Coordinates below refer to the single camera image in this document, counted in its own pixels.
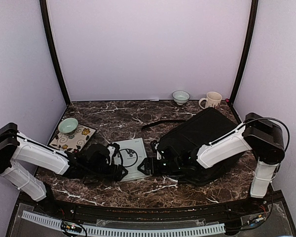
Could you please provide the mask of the grey notebook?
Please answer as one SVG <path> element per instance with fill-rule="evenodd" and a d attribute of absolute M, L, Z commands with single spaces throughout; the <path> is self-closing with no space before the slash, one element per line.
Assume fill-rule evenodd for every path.
<path fill-rule="evenodd" d="M 140 172 L 137 168 L 147 157 L 142 138 L 116 142 L 119 146 L 119 153 L 114 157 L 115 164 L 121 164 L 128 171 L 128 174 L 120 182 L 132 181 L 150 177 Z"/>

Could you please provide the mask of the black student bag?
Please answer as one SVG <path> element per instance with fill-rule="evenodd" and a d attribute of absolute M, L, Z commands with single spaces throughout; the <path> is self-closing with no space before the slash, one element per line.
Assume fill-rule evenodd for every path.
<path fill-rule="evenodd" d="M 242 157 L 242 153 L 233 155 L 210 168 L 204 168 L 197 162 L 197 151 L 202 145 L 212 142 L 231 130 L 236 124 L 214 108 L 207 108 L 194 115 L 187 121 L 178 125 L 163 135 L 157 142 L 159 149 L 172 146 L 178 153 L 187 153 L 190 156 L 190 164 L 195 164 L 198 173 L 190 176 L 189 179 L 177 179 L 179 184 L 193 184 L 204 186 L 229 172 Z"/>

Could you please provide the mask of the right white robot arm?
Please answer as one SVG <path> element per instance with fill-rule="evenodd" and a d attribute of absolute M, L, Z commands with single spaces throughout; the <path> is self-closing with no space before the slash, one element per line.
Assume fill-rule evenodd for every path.
<path fill-rule="evenodd" d="M 253 214 L 261 206 L 273 176 L 285 157 L 287 126 L 278 119 L 246 115 L 235 124 L 222 113 L 206 109 L 151 142 L 156 156 L 145 158 L 138 171 L 145 175 L 168 176 L 181 184 L 204 186 L 229 172 L 247 151 L 257 158 L 249 198 L 242 210 Z"/>

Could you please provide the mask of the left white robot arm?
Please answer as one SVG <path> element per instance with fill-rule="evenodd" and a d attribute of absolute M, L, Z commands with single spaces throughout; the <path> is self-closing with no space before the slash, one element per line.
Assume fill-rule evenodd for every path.
<path fill-rule="evenodd" d="M 60 151 L 33 141 L 11 122 L 0 129 L 0 176 L 32 200 L 40 202 L 47 214 L 56 215 L 60 205 L 53 199 L 49 186 L 35 178 L 20 162 L 34 164 L 69 179 L 94 175 L 119 182 L 128 174 L 122 164 L 114 161 L 119 150 L 120 146 L 113 143 L 107 146 L 92 144 L 85 152 Z"/>

